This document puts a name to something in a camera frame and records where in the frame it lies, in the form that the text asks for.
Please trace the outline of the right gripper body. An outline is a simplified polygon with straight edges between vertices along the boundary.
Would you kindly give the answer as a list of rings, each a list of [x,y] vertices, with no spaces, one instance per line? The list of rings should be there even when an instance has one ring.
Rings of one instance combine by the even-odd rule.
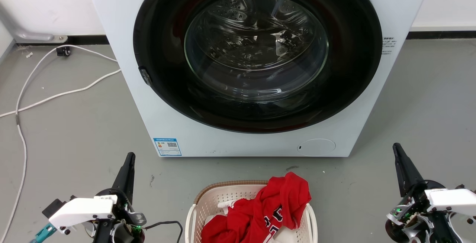
[[[447,210],[430,205],[430,192],[445,187],[433,180],[415,184],[386,216],[385,230],[396,243],[446,243]]]

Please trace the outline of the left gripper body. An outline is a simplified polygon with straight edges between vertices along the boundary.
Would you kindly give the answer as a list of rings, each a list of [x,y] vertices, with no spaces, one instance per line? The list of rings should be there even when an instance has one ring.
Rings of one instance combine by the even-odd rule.
[[[144,214],[135,211],[123,192],[105,189],[95,198],[113,198],[112,212],[107,217],[94,217],[94,243],[143,243],[145,233],[141,226],[147,221]]]

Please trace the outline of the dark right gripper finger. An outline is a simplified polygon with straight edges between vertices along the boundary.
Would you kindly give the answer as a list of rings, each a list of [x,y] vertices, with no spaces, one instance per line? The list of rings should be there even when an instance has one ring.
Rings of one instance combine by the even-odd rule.
[[[393,144],[393,153],[395,157],[395,167],[396,167],[396,175],[398,179],[399,192],[400,192],[400,196],[403,198],[407,195],[409,190],[409,185],[408,185],[409,180],[408,180],[408,174],[407,174],[407,168],[406,168],[406,160],[408,157],[405,151],[403,150],[403,147],[400,145],[400,143]]]
[[[420,182],[423,182],[423,177],[421,176],[420,172],[418,172],[418,169],[415,167],[414,163],[411,161],[411,159],[408,157],[406,160],[406,168],[407,168],[407,174],[408,174],[408,185],[409,185],[409,190],[415,185],[419,184]]]

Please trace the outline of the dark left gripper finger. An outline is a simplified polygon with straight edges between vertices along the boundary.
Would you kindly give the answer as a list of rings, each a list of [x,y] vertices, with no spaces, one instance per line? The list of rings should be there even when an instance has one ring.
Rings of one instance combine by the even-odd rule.
[[[134,153],[128,153],[125,160],[126,167],[126,180],[125,180],[125,194],[128,201],[133,202],[133,189],[135,179],[135,160],[136,155]]]
[[[112,189],[120,190],[125,194],[125,180],[126,180],[126,167],[125,167],[125,161],[122,167],[119,169],[119,172],[117,174],[116,179],[114,180],[114,183],[112,185]]]

